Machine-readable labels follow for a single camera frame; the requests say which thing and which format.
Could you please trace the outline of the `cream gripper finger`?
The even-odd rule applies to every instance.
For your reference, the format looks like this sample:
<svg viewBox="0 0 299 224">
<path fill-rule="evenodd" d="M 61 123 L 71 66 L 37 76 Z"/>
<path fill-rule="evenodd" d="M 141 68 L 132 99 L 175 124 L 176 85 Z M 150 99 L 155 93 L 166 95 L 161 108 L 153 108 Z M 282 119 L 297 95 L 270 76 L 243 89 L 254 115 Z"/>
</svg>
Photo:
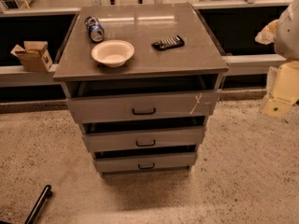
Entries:
<svg viewBox="0 0 299 224">
<path fill-rule="evenodd" d="M 299 62 L 270 67 L 266 80 L 266 95 L 261 113 L 282 118 L 299 100 Z"/>
</svg>

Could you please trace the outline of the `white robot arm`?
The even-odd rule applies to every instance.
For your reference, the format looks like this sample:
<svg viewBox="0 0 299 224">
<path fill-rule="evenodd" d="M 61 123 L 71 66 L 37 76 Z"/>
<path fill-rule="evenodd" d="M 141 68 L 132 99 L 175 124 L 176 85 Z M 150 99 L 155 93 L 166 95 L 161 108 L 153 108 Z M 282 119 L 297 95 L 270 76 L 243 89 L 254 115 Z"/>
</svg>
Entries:
<svg viewBox="0 0 299 224">
<path fill-rule="evenodd" d="M 273 43 L 275 53 L 286 59 L 279 68 L 269 68 L 261 110 L 268 117 L 282 118 L 299 100 L 299 0 L 293 0 L 277 20 L 269 22 L 255 41 Z"/>
</svg>

